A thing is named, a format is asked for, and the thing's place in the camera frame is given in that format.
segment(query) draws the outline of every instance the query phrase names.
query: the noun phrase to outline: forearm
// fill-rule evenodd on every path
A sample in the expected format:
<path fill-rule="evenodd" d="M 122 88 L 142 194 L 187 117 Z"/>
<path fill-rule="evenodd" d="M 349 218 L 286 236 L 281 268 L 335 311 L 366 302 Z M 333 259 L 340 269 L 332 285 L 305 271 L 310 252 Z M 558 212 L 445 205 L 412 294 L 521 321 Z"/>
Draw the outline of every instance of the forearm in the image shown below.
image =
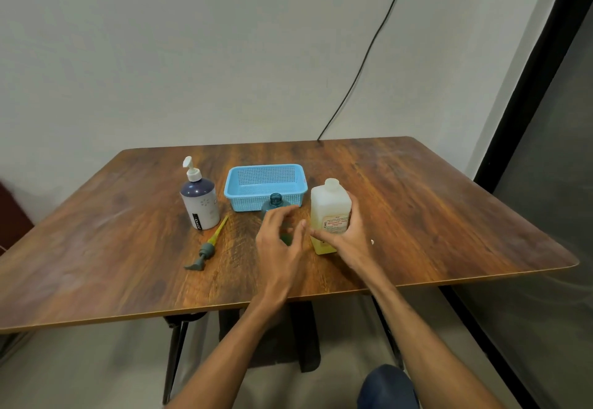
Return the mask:
<path fill-rule="evenodd" d="M 231 408 L 249 360 L 264 334 L 268 321 L 278 308 L 278 302 L 256 295 L 245 314 L 167 407 Z"/>
<path fill-rule="evenodd" d="M 380 267 L 363 277 L 378 301 L 426 409 L 492 408 L 500 402 L 412 309 Z"/>

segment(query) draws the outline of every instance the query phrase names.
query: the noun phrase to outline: white translucent plastic bottle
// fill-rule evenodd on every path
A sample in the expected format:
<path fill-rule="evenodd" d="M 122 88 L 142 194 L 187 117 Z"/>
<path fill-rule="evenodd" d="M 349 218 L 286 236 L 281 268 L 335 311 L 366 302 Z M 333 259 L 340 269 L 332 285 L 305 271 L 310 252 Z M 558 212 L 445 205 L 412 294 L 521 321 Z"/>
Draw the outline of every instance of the white translucent plastic bottle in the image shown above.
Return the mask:
<path fill-rule="evenodd" d="M 348 228 L 352 201 L 335 178 L 328 178 L 323 186 L 311 189 L 311 227 L 331 233 L 343 233 Z M 315 253 L 336 251 L 330 244 L 311 238 Z"/>

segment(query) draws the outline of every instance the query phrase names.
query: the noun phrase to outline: wire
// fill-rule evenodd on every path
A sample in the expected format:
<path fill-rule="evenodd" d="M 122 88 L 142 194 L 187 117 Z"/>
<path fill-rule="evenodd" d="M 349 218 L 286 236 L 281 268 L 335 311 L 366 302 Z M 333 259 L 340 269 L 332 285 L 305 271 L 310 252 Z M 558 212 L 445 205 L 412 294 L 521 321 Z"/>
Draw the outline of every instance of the wire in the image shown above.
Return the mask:
<path fill-rule="evenodd" d="M 369 56 L 369 52 L 371 51 L 372 45 L 375 43 L 375 39 L 376 39 L 377 35 L 382 30 L 383 25 L 385 25 L 385 23 L 389 19 L 389 15 L 391 14 L 391 10 L 393 9 L 393 5 L 395 5 L 395 4 L 396 4 L 396 0 L 392 0 L 391 1 L 391 6 L 389 6 L 389 10 L 387 11 L 387 14 L 385 14 L 385 18 L 383 19 L 383 22 L 381 22 L 381 25 L 379 26 L 379 29 L 376 31 L 375 35 L 372 38 L 372 41 L 371 41 L 371 44 L 369 45 L 369 48 L 367 48 L 367 53 L 365 54 L 365 57 L 362 60 L 362 64 L 360 65 L 360 67 L 358 69 L 358 72 L 356 74 L 356 77 L 354 78 L 354 81 L 350 85 L 350 89 L 348 89 L 348 92 L 346 92 L 346 95 L 344 96 L 344 99 L 342 100 L 342 103 L 340 103 L 340 106 L 337 107 L 336 112 L 331 116 L 331 119 L 329 120 L 329 122 L 327 122 L 326 127 L 323 128 L 323 131 L 321 132 L 321 134 L 319 135 L 319 137 L 317 137 L 317 140 L 320 140 L 322 138 L 323 133 L 326 132 L 326 130 L 330 126 L 331 122 L 336 118 L 337 113 L 339 113 L 340 110 L 342 109 L 342 106 L 344 105 L 344 102 L 346 101 L 346 99 L 348 98 L 348 96 L 350 95 L 350 93 L 352 91 L 352 88 L 354 87 L 354 85 L 358 81 L 358 77 L 360 77 L 360 73 L 362 72 L 362 68 L 365 66 L 365 62 L 367 62 L 367 57 Z"/>

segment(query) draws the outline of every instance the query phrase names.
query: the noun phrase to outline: table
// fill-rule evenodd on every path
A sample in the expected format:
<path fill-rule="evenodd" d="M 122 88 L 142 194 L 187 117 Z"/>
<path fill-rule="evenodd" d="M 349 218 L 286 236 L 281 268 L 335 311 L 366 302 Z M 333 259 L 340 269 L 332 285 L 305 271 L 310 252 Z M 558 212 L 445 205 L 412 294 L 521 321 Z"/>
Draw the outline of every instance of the table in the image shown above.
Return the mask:
<path fill-rule="evenodd" d="M 189 224 L 179 196 L 191 155 L 231 214 Z M 571 253 L 411 137 L 124 150 L 0 261 L 0 332 L 244 307 L 257 290 L 258 213 L 223 196 L 237 165 L 302 165 L 309 189 L 337 178 L 360 200 L 372 250 L 397 286 L 446 285 L 572 267 Z M 308 218 L 307 193 L 296 217 Z M 337 254 L 304 257 L 289 301 L 367 289 Z"/>

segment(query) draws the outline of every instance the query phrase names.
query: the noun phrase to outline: blue jeans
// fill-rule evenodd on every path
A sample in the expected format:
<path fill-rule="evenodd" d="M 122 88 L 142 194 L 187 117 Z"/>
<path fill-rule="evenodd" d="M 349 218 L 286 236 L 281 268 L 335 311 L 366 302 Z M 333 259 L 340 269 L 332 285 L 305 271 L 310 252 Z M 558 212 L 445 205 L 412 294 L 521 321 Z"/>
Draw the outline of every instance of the blue jeans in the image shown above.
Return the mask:
<path fill-rule="evenodd" d="M 375 368 L 362 383 L 356 401 L 358 409 L 418 409 L 410 378 L 393 365 Z"/>

